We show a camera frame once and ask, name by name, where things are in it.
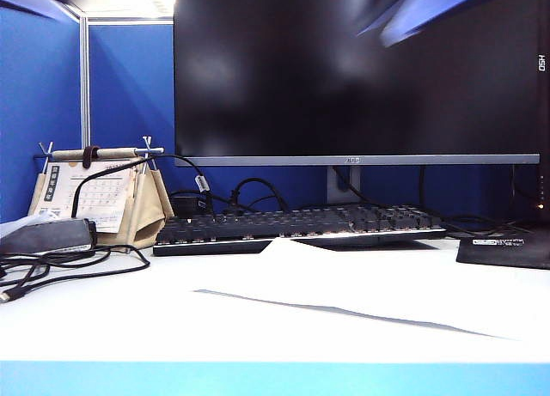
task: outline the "mouse pad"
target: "mouse pad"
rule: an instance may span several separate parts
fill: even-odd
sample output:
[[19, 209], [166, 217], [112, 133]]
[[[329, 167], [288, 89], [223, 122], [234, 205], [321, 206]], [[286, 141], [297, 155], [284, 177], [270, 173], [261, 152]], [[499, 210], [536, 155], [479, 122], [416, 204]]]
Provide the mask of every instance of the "mouse pad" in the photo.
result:
[[535, 228], [531, 233], [512, 236], [464, 239], [456, 261], [550, 270], [550, 228]]

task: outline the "paper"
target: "paper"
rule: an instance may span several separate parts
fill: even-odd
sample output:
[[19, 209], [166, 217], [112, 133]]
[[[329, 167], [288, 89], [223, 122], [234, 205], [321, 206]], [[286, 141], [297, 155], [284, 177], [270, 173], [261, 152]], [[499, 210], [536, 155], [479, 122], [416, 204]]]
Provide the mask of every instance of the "paper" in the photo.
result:
[[550, 349], [550, 271], [456, 263], [433, 250], [330, 252], [276, 239], [256, 260], [218, 269], [203, 289], [452, 326]]
[[[76, 161], [49, 163], [36, 210], [49, 210], [60, 218], [70, 217], [75, 190], [82, 180], [131, 161], [99, 160], [88, 169]], [[127, 168], [86, 183], [80, 192], [76, 217], [94, 221], [98, 232], [118, 233], [126, 199], [133, 191], [135, 173], [135, 168]]]

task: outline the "calendar stand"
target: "calendar stand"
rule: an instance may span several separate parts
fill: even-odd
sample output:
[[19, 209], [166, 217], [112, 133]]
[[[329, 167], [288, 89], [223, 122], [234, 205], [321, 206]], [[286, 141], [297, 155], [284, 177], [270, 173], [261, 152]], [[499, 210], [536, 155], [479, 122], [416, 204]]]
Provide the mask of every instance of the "calendar stand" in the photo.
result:
[[[150, 147], [150, 137], [144, 137], [147, 148], [119, 148], [97, 149], [94, 160], [137, 160], [139, 157], [148, 158], [151, 154], [161, 154], [164, 149]], [[37, 207], [44, 194], [47, 165], [49, 161], [69, 161], [83, 163], [84, 150], [52, 151], [52, 143], [48, 149], [40, 144], [46, 162], [43, 170], [38, 174], [34, 195], [29, 208], [29, 215], [38, 212]], [[151, 160], [149, 163], [135, 167], [135, 174], [130, 183], [130, 191], [125, 196], [124, 213], [118, 233], [98, 233], [98, 245], [130, 244], [136, 248], [150, 247], [155, 244], [157, 233], [164, 226], [167, 218], [174, 216], [168, 194], [162, 181], [161, 172]]]

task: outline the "monitor stand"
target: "monitor stand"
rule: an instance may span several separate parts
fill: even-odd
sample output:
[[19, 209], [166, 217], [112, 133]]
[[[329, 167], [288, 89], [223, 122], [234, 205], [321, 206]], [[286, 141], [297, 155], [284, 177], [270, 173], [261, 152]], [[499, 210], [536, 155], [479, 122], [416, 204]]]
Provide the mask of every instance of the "monitor stand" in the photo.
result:
[[[339, 166], [340, 172], [346, 176], [351, 185], [361, 191], [361, 166]], [[327, 202], [329, 204], [356, 203], [361, 201], [334, 172], [332, 166], [327, 167]]]

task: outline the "black mechanical keyboard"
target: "black mechanical keyboard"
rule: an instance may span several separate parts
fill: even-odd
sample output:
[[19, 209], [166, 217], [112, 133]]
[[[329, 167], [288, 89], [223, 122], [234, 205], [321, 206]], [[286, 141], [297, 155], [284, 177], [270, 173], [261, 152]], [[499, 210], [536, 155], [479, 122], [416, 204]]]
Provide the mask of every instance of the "black mechanical keyboard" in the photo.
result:
[[441, 220], [413, 207], [347, 205], [291, 212], [171, 218], [156, 237], [155, 256], [259, 253], [274, 238], [318, 247], [363, 247], [384, 241], [444, 237]]

